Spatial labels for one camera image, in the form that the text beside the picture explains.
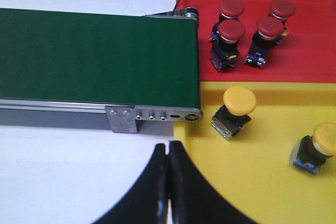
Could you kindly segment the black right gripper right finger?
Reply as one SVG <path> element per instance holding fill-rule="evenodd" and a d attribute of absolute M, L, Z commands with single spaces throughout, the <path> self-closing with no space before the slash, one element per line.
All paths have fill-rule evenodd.
<path fill-rule="evenodd" d="M 216 191 L 180 141 L 169 143 L 168 158 L 174 223 L 255 223 Z"/>

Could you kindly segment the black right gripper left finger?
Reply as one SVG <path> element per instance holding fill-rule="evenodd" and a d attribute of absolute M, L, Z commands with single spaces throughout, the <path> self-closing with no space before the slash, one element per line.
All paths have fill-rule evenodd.
<path fill-rule="evenodd" d="M 167 155 L 155 145 L 145 169 L 127 193 L 95 223 L 167 223 Z"/>

